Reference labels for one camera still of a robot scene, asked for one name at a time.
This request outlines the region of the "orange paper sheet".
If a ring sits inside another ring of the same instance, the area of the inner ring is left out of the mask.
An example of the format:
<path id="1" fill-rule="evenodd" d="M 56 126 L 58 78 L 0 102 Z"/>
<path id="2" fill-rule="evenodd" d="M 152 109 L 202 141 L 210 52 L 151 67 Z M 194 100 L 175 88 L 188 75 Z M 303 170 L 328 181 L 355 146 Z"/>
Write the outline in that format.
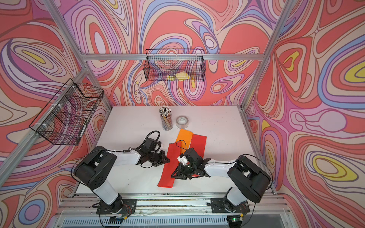
<path id="1" fill-rule="evenodd" d="M 184 149 L 188 149 L 192 141 L 192 137 L 193 137 L 193 132 L 181 129 L 177 136 L 176 142 L 181 141 L 182 146 L 184 146 Z"/>

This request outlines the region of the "red paper sheet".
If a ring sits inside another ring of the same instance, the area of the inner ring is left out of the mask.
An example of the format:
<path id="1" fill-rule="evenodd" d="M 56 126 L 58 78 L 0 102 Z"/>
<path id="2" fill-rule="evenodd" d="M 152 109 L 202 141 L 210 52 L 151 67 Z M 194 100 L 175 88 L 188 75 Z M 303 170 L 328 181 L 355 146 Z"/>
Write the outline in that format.
<path id="1" fill-rule="evenodd" d="M 173 187 L 175 179 L 172 178 L 171 175 L 176 170 L 178 163 L 179 163 L 177 157 L 179 157 L 181 154 L 181 148 L 180 148 L 181 143 L 182 142 L 169 144 L 167 158 L 170 160 L 170 162 L 166 163 L 163 167 L 163 172 L 162 172 L 160 181 L 157 185 L 158 187 L 161 187 L 161 188 L 172 188 Z"/>
<path id="2" fill-rule="evenodd" d="M 194 148 L 200 157 L 204 157 L 205 147 L 206 147 L 207 137 L 202 135 L 193 134 L 190 143 L 190 148 Z"/>

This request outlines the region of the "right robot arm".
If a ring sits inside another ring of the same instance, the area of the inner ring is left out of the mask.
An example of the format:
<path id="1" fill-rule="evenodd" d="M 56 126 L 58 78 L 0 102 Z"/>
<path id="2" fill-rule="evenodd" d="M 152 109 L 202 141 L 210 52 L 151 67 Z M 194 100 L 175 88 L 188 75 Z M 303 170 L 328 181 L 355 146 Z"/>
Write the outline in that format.
<path id="1" fill-rule="evenodd" d="M 235 212 L 243 203 L 250 200 L 260 203 L 265 191 L 270 187 L 271 177 L 246 154 L 231 161 L 203 159 L 198 155 L 180 155 L 177 168 L 171 178 L 191 180 L 201 177 L 224 177 L 230 179 L 234 186 L 230 187 L 222 199 L 222 206 L 213 206 L 227 212 Z"/>

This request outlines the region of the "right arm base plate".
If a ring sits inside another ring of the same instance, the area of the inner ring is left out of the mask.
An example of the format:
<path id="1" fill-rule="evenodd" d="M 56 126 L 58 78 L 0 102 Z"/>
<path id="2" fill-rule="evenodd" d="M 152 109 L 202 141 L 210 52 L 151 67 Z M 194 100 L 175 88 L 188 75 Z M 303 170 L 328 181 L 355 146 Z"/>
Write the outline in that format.
<path id="1" fill-rule="evenodd" d="M 238 206 L 235 206 L 226 198 L 211 198 L 207 206 L 211 207 L 212 213 L 240 213 L 245 215 L 250 212 L 247 201 L 243 201 Z"/>

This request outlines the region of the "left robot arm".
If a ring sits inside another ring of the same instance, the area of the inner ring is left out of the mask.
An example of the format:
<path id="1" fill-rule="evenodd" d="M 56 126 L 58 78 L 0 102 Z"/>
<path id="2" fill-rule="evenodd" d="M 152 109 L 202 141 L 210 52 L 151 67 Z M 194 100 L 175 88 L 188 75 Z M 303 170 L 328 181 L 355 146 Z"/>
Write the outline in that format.
<path id="1" fill-rule="evenodd" d="M 153 167 L 167 164 L 170 159 L 165 151 L 160 150 L 161 144 L 158 140 L 146 138 L 137 148 L 122 151 L 111 151 L 97 146 L 77 165 L 73 175 L 115 213 L 122 208 L 123 201 L 107 180 L 112 168 L 121 165 L 143 165 L 145 162 L 150 162 Z"/>

